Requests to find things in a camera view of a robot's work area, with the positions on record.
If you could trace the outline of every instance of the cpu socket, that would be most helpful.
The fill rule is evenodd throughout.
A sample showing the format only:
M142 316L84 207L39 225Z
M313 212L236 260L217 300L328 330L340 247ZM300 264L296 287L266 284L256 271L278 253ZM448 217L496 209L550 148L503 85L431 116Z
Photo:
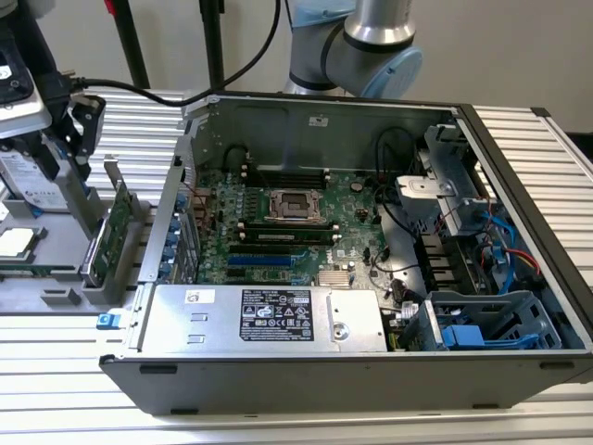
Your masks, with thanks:
M265 219L277 223L324 223L319 200L315 190L272 190L270 214Z

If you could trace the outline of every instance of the black stand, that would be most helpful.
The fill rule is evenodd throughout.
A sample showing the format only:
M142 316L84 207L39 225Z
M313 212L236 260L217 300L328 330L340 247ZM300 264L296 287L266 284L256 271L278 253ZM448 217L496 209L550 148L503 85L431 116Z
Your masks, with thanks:
M106 0L107 10L113 16L120 35L123 53L128 62L128 69L132 75L132 82L138 88L150 88L145 61L138 42L138 34L133 24L132 11L128 0Z
M200 0L200 13L204 22L210 87L217 87L224 82L221 37L221 14L224 14L224 0Z

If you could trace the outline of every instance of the white wall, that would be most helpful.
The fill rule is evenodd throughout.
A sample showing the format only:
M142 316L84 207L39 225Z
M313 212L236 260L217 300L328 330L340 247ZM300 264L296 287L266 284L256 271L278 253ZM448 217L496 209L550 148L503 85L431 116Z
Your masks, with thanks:
M129 81L102 0L56 0L41 20L61 69ZM131 0L155 88L203 89L208 69L197 0ZM273 0L226 0L226 73L259 50ZM544 106L566 130L593 131L593 1L414 0L423 71L408 99L507 107ZM269 53L233 88L278 91L290 50L285 15Z

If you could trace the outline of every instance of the warning label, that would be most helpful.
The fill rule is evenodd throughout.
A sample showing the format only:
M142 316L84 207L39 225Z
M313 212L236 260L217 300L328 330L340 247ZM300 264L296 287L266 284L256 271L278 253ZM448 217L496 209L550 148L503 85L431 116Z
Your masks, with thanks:
M244 341L313 341L310 291L245 289L240 335Z

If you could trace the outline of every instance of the blue tab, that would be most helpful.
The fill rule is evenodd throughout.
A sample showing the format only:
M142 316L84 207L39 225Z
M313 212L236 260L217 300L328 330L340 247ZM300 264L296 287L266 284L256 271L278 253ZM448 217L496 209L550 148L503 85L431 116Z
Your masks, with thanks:
M111 331L120 329L120 315L113 313L100 313L96 319L96 328L99 331Z

